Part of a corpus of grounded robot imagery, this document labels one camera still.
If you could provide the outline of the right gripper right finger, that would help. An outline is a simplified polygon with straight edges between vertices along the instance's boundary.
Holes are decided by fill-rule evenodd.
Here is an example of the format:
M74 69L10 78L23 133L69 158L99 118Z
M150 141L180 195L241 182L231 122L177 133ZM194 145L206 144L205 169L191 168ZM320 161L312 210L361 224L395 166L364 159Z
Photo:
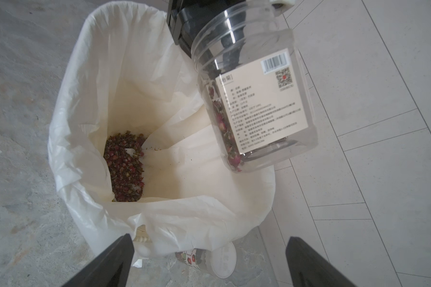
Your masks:
M294 287L356 287L300 237L291 237L286 258Z

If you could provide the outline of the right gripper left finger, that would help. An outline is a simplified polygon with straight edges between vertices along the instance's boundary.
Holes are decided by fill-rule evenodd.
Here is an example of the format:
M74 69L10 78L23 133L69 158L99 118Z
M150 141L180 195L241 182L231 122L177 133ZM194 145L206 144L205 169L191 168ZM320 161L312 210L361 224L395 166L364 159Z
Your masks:
M125 287L134 255L129 234L119 237L63 287Z

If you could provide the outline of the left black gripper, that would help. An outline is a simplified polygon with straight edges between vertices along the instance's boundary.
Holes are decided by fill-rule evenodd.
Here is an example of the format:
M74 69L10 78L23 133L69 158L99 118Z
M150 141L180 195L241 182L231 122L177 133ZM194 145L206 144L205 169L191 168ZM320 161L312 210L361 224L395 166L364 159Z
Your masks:
M232 26L245 22L245 1L171 1L167 23L175 44L189 57L198 33L220 14L230 20Z

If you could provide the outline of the black lidded glass jar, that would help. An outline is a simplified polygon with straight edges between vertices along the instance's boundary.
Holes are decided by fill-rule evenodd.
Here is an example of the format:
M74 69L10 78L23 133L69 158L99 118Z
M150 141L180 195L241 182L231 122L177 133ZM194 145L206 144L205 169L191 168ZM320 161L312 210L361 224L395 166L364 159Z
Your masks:
M253 172L318 144L310 94L290 29L269 1L241 1L197 34L191 57L228 169Z

